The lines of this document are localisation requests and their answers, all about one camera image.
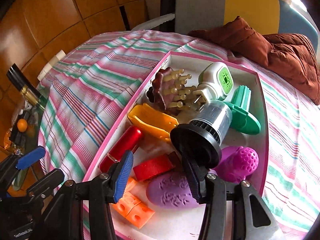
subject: blue panel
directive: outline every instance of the blue panel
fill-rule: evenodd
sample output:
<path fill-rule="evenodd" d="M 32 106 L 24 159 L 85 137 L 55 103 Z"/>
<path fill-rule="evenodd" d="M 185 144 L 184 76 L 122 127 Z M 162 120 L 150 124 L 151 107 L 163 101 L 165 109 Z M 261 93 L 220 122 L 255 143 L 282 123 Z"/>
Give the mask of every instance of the blue panel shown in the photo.
<path fill-rule="evenodd" d="M 279 0 L 280 22 L 278 33 L 299 33 L 306 35 L 313 45 L 318 48 L 318 33 L 312 24 L 299 12 L 292 9 L 286 2 Z"/>

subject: white and green device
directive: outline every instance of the white and green device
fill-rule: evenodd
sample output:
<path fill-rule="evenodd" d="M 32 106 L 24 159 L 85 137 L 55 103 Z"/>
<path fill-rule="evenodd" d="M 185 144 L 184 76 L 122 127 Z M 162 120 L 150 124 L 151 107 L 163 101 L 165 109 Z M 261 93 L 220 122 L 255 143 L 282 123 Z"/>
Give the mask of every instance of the white and green device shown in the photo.
<path fill-rule="evenodd" d="M 201 103 L 224 100 L 233 88 L 233 79 L 226 64 L 214 62 L 199 75 L 199 85 L 193 94 L 201 98 Z"/>

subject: chair backrest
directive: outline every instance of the chair backrest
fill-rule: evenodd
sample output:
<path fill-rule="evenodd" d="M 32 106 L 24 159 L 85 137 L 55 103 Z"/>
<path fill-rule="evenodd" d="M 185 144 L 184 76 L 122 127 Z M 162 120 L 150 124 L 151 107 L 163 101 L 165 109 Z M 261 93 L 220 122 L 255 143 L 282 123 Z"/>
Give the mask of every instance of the chair backrest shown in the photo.
<path fill-rule="evenodd" d="M 282 0 L 176 0 L 175 32 L 188 34 L 192 30 L 210 30 L 233 21 L 238 15 L 262 35 L 306 35 L 317 51 L 317 30 Z"/>

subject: orange ball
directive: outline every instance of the orange ball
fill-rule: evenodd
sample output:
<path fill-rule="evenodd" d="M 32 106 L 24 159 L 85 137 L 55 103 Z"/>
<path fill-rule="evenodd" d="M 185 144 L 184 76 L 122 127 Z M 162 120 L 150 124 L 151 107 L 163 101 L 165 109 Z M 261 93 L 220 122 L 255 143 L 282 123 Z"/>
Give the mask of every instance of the orange ball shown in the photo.
<path fill-rule="evenodd" d="M 28 128 L 28 122 L 24 119 L 20 119 L 17 123 L 19 132 L 25 132 Z"/>

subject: yellow panel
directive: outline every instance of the yellow panel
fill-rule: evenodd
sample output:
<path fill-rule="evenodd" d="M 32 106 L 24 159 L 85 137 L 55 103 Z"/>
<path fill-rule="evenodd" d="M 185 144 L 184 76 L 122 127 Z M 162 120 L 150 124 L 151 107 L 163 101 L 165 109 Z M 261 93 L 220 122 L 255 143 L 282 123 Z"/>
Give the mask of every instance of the yellow panel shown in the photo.
<path fill-rule="evenodd" d="M 279 0 L 226 0 L 224 24 L 241 16 L 258 33 L 278 33 Z"/>

